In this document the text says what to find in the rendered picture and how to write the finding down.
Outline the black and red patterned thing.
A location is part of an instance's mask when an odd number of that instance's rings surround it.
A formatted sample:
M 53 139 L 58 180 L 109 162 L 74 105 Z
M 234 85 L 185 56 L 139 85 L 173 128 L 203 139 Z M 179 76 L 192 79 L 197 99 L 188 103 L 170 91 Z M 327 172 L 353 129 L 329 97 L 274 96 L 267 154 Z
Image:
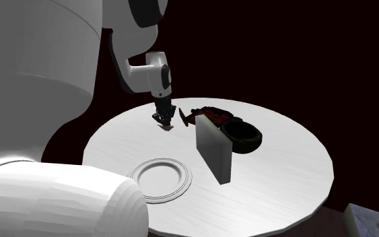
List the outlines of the black and red patterned thing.
M 192 109 L 191 113 L 186 116 L 182 109 L 179 108 L 179 115 L 187 127 L 189 124 L 196 125 L 195 117 L 205 115 L 217 128 L 220 128 L 227 121 L 242 121 L 240 117 L 234 116 L 231 112 L 212 106 Z

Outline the grey upright flat box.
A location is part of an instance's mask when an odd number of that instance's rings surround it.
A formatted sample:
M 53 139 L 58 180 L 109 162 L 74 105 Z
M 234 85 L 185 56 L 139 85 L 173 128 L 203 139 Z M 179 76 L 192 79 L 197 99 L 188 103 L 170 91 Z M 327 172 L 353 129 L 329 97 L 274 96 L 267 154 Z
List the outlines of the grey upright flat box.
M 231 181 L 233 143 L 204 114 L 195 117 L 196 148 L 219 184 Z

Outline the white round plate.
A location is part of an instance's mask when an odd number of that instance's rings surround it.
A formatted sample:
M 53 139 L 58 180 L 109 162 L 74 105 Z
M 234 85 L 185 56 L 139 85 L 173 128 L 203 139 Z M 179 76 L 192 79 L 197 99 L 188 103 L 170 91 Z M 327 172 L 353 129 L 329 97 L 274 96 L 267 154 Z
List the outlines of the white round plate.
M 127 176 L 141 189 L 146 203 L 173 201 L 189 189 L 193 174 L 188 166 L 171 158 L 154 158 L 136 166 Z

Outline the black bowl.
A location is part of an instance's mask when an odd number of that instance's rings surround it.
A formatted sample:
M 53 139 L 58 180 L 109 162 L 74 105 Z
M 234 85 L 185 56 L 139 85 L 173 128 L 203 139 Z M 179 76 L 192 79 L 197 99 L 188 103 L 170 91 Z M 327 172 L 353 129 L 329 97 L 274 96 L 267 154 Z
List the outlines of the black bowl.
M 241 120 L 224 122 L 220 131 L 232 142 L 232 151 L 249 154 L 261 146 L 263 134 L 250 123 Z

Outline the round white table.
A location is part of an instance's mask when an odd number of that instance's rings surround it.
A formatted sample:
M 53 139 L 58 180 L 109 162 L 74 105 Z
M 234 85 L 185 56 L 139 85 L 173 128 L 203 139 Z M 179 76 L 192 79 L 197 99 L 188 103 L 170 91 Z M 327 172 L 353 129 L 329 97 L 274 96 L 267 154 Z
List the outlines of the round white table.
M 153 158 L 172 158 L 193 179 L 179 198 L 150 205 L 149 230 L 164 237 L 253 237 L 283 232 L 308 219 L 328 197 L 332 160 L 319 140 L 272 110 L 217 98 L 179 98 L 178 112 L 214 106 L 254 125 L 258 149 L 232 156 L 231 181 L 219 184 L 197 151 L 195 128 L 179 116 L 169 131 L 152 119 L 153 104 L 128 110 L 102 125 L 83 152 L 83 163 L 127 175 Z

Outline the grey mottled block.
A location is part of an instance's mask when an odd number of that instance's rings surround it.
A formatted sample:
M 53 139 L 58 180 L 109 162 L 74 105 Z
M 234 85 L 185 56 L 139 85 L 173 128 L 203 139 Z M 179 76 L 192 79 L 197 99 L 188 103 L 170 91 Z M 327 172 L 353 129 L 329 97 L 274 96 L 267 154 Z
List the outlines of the grey mottled block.
M 379 212 L 348 204 L 343 212 L 348 237 L 379 237 Z

